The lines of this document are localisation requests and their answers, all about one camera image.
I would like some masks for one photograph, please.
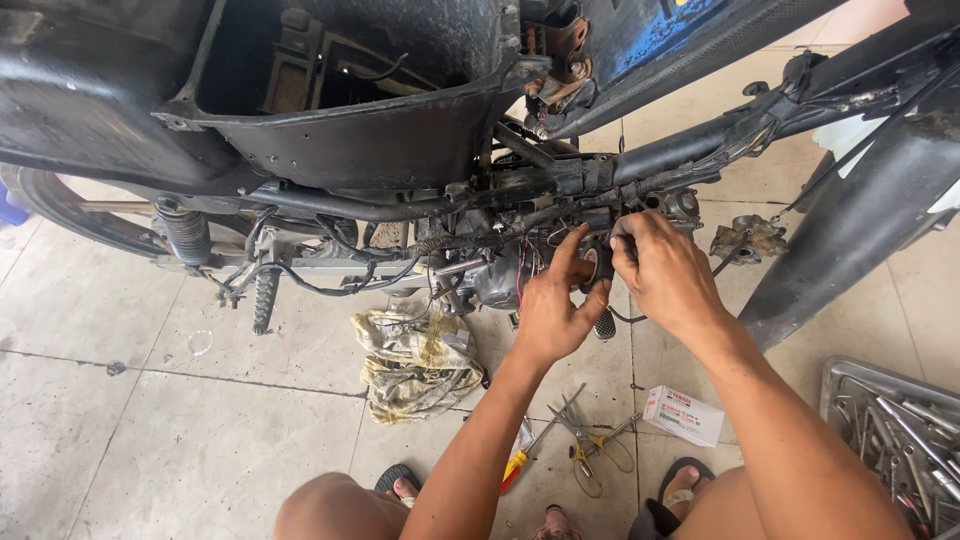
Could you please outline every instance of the hand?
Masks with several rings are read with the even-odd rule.
[[[657,212],[621,217],[613,225],[613,268],[643,314],[691,340],[735,322],[720,301],[707,254]],[[636,256],[630,251],[636,246]]]
[[[607,307],[610,280],[593,286],[583,305],[570,302],[570,287],[590,278],[591,263],[577,258],[577,244],[589,232],[581,225],[553,254],[550,268],[527,282],[520,307],[520,328],[512,351],[544,368],[576,351]]]

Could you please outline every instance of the motorcycle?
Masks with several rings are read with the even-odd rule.
[[[617,218],[655,211],[692,235],[694,185],[844,126],[787,207],[805,213],[789,245],[758,215],[711,245],[723,266],[778,257],[739,315],[765,350],[960,207],[960,11],[908,0],[883,31],[800,52],[778,86],[745,82],[745,105],[630,151],[578,136],[842,1],[14,0],[0,173],[43,217],[207,280],[224,305],[251,291],[263,334],[282,275],[328,296],[429,287],[448,316],[517,310],[572,227],[590,224],[582,255],[609,275]],[[144,202],[89,201],[58,174]],[[605,312],[599,337],[614,316],[642,319]]]

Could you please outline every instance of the dirty rag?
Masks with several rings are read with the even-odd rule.
[[[369,309],[350,317],[357,341],[371,354],[360,379],[371,388],[371,417],[379,424],[436,416],[483,378],[476,340],[463,318],[445,317],[433,305],[418,317],[422,312]]]

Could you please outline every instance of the screwdriver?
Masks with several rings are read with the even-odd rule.
[[[566,404],[561,407],[560,412],[566,409],[567,405],[573,402],[573,399],[577,397],[577,394],[579,394],[586,385],[587,384],[584,382],[579,388],[577,388],[577,391],[574,392],[573,395],[570,396],[570,399],[567,400]],[[507,491],[507,488],[510,487],[510,484],[514,483],[516,477],[520,475],[520,469],[522,469],[524,463],[527,462],[527,454],[533,450],[535,446],[537,446],[537,443],[540,442],[540,438],[550,431],[550,428],[552,428],[556,422],[557,419],[553,419],[549,424],[546,425],[546,428],[543,428],[543,431],[541,431],[540,434],[534,438],[534,442],[530,443],[530,446],[528,446],[526,449],[517,450],[516,455],[514,455],[510,461],[507,462],[507,470],[503,473],[503,483],[500,484],[500,495],[503,495]]]

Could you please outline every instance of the leg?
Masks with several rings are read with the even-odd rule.
[[[693,501],[670,508],[683,521],[670,540],[765,540],[746,469],[730,469],[703,487],[694,486],[693,492]]]
[[[347,475],[328,473],[308,481],[280,507],[274,540],[397,540],[415,497],[405,479],[391,493],[360,487]]]

